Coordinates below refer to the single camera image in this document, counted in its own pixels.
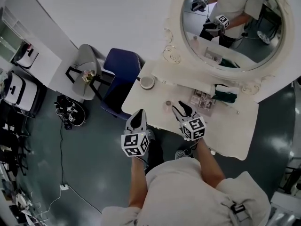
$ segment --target mirror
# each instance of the mirror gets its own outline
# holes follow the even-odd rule
[[[249,71],[270,60],[282,24],[276,0],[185,0],[182,8],[189,46],[222,70]]]

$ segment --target gray chair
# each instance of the gray chair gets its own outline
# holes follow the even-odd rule
[[[73,92],[84,100],[92,100],[95,92],[84,82],[82,77],[85,70],[94,70],[95,74],[101,74],[102,69],[90,45],[82,44],[79,47],[73,66],[75,69],[82,71],[73,83]],[[96,81],[94,87],[98,89],[99,86],[100,83]]]

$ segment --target shoe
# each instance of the shoe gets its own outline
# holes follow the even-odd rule
[[[147,129],[146,130],[146,136],[147,138],[151,141],[151,140],[156,140],[156,137],[155,137],[155,133],[151,130],[151,129]]]
[[[177,159],[185,157],[185,156],[186,156],[186,154],[185,154],[185,152],[183,150],[177,150],[175,152],[174,159],[177,160]]]

